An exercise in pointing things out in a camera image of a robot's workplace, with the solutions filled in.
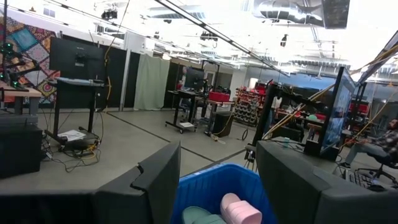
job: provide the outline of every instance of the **monitor stand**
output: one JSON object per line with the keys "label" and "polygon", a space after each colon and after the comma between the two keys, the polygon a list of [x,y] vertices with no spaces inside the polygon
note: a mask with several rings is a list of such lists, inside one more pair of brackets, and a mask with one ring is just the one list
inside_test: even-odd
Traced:
{"label": "monitor stand", "polygon": [[304,146],[304,154],[332,162],[336,161],[338,153],[339,149],[337,147],[329,147],[328,149],[321,151],[321,145],[314,140],[307,140]]}

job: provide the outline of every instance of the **computer tower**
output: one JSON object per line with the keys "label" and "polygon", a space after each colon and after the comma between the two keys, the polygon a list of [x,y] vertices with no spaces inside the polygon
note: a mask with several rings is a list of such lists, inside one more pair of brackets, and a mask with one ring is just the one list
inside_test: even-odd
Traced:
{"label": "computer tower", "polygon": [[0,128],[0,178],[40,170],[42,130],[35,125]]}
{"label": "computer tower", "polygon": [[220,138],[229,135],[231,132],[232,121],[234,119],[233,115],[231,119],[229,118],[231,113],[232,112],[230,111],[220,111],[215,113],[215,122],[212,133],[219,133],[217,136]]}

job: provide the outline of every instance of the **red box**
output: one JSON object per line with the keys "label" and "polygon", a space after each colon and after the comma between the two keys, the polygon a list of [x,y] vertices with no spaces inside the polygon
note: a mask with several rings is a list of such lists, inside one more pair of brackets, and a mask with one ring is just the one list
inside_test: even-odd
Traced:
{"label": "red box", "polygon": [[229,102],[229,94],[211,91],[209,92],[209,100],[216,102]]}

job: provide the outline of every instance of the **colorful mural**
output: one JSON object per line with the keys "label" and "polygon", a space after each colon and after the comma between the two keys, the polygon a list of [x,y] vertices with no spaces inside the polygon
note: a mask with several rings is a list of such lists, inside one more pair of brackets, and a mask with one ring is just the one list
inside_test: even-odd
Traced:
{"label": "colorful mural", "polygon": [[[0,41],[2,39],[3,20],[0,17]],[[20,78],[23,84],[30,83],[43,96],[40,103],[51,103],[55,99],[55,88],[47,83],[49,78],[59,77],[60,72],[49,69],[50,62],[50,38],[55,37],[55,32],[41,29],[38,27],[28,26],[14,19],[7,18],[7,42],[14,45],[14,50],[21,53],[27,58],[36,60],[40,67],[40,71],[29,72]],[[23,71],[33,68],[32,63],[26,63],[24,66],[16,67],[17,71]]]}

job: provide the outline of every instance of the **plaid shirt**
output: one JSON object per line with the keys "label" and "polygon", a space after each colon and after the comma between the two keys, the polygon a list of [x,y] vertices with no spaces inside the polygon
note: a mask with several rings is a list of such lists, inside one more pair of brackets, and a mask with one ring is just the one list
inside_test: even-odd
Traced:
{"label": "plaid shirt", "polygon": [[370,139],[370,143],[380,146],[392,157],[397,157],[398,152],[398,130],[388,131],[377,139]]}

